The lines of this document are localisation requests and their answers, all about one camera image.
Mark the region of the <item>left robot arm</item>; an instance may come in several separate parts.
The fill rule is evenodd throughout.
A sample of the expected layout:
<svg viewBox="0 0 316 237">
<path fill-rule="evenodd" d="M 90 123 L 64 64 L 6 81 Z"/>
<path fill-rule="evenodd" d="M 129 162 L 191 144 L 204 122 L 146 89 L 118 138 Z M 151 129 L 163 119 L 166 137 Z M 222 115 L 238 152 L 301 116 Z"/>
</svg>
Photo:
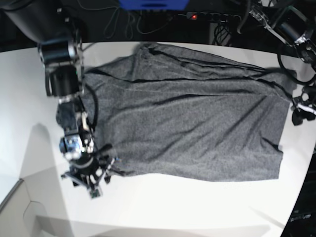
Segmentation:
<svg viewBox="0 0 316 237">
<path fill-rule="evenodd" d="M 303 63 L 316 70 L 316 24 L 309 20 L 300 10 L 293 6 L 292 1 L 278 0 L 272 7 L 273 15 L 264 11 L 259 0 L 243 0 L 244 15 L 237 26 L 237 33 L 249 16 L 255 19 L 260 27 L 280 40 L 277 51 L 277 61 L 280 69 L 295 84 L 301 85 L 302 93 L 292 98 L 292 123 L 299 126 L 304 120 L 316 119 L 316 77 L 308 81 L 297 79 L 283 64 L 281 54 L 287 46 L 293 48 Z"/>
</svg>

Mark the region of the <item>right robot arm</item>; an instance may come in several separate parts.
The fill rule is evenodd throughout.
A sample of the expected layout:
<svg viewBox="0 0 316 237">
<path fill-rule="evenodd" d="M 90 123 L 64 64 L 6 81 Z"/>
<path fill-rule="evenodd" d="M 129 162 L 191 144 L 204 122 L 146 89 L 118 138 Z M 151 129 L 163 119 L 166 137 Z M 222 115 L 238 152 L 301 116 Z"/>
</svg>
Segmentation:
<svg viewBox="0 0 316 237">
<path fill-rule="evenodd" d="M 83 48 L 79 29 L 63 7 L 50 0 L 3 0 L 1 10 L 37 44 L 44 67 L 45 91 L 58 99 L 56 121 L 63 129 L 59 149 L 69 163 L 62 178 L 85 187 L 91 198 L 110 182 L 118 156 L 112 145 L 98 148 L 95 130 L 99 115 L 96 93 L 84 80 Z"/>
</svg>

